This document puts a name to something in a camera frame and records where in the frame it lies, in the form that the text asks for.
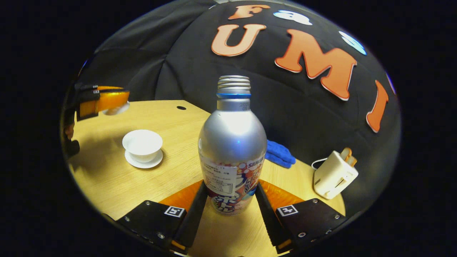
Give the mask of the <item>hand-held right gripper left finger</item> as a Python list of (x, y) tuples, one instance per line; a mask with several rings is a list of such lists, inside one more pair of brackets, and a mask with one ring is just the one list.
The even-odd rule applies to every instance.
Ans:
[(186, 255), (195, 240), (206, 200), (207, 188), (200, 180), (160, 202), (143, 201), (116, 223), (158, 249)]

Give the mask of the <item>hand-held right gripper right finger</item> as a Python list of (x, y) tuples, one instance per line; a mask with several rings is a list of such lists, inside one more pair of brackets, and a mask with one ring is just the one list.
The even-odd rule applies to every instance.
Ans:
[(255, 192), (270, 241), (278, 254), (299, 252), (336, 232), (347, 218), (322, 200), (303, 200), (264, 180)]

